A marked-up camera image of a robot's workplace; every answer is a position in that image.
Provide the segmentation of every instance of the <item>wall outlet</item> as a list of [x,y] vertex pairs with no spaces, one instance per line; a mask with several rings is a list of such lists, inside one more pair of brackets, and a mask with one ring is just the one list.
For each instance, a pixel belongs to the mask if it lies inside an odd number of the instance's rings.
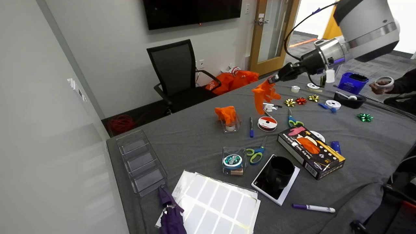
[[75,91],[75,93],[77,93],[77,96],[80,97],[80,100],[85,101],[85,95],[80,91],[80,88],[77,87],[75,79],[74,79],[74,78],[67,78],[66,80],[67,80],[67,83],[68,83],[70,88],[71,88],[72,91]]

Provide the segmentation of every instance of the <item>wooden door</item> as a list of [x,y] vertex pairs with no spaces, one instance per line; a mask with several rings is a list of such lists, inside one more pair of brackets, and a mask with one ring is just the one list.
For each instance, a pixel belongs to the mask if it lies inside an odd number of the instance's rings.
[[249,70],[267,74],[284,62],[284,37],[293,27],[300,0],[258,0]]

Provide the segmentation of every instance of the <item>blue object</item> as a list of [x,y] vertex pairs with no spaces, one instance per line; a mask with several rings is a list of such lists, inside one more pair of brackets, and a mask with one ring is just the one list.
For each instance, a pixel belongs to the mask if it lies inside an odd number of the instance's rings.
[[254,130],[252,130],[252,118],[249,117],[249,137],[254,137]]
[[318,105],[323,109],[328,109],[328,106],[324,102],[318,102]]
[[340,153],[340,144],[339,144],[337,140],[330,141],[330,147],[331,147],[334,150],[336,150],[337,153]]
[[324,213],[335,213],[335,209],[331,206],[319,206],[319,205],[309,205],[309,204],[291,204],[295,209],[308,209],[315,212],[324,212]]
[[337,88],[357,95],[367,80],[369,79],[366,76],[353,72],[344,72],[339,80]]

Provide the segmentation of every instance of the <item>gray table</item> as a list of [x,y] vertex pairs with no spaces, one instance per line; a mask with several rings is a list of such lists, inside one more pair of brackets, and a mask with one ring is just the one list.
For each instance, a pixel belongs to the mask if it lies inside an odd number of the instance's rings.
[[[232,92],[214,97],[202,104],[174,113],[158,121],[131,130],[126,134],[144,134],[154,154],[166,171],[166,184],[172,189],[183,170],[197,171],[204,175],[250,188],[249,183],[266,161],[258,165],[248,165],[243,176],[231,176],[220,173],[222,147],[258,145],[266,147],[266,157],[270,153],[284,156],[300,166],[291,154],[276,141],[275,134],[287,127],[287,109],[284,100],[288,97],[306,97],[310,92],[305,76],[292,82],[276,83],[276,91],[282,95],[278,111],[271,113],[278,121],[275,132],[263,132],[254,128],[254,139],[248,137],[248,118],[256,119],[252,87],[257,83],[241,87]],[[289,87],[301,87],[298,93],[292,93]],[[324,89],[319,100],[332,97],[332,92]],[[214,114],[215,106],[233,105],[240,118],[237,132],[224,134]],[[358,113],[369,113],[373,122],[361,122]],[[384,105],[365,102],[358,109],[341,106],[337,113],[319,108],[315,102],[296,105],[292,114],[301,119],[310,130],[321,132],[326,140],[339,140],[345,163],[340,170],[315,180],[304,169],[295,180],[284,204],[275,205],[265,196],[258,195],[261,205],[256,221],[254,232],[349,232],[348,223],[352,219],[363,221],[378,206],[382,197],[380,186],[399,165],[400,160],[416,141],[416,121]],[[129,232],[157,232],[154,222],[161,206],[157,192],[144,197],[132,193],[131,186],[119,158],[118,139],[107,140],[115,179],[120,192]],[[308,202],[334,206],[336,214],[292,209],[291,202]]]

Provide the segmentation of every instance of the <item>purple cloth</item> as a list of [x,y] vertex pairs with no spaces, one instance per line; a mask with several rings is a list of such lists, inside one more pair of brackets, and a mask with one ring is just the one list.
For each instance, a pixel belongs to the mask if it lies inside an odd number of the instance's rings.
[[165,186],[158,187],[159,204],[163,206],[161,215],[161,234],[185,234],[183,226],[183,209],[174,201],[174,197]]

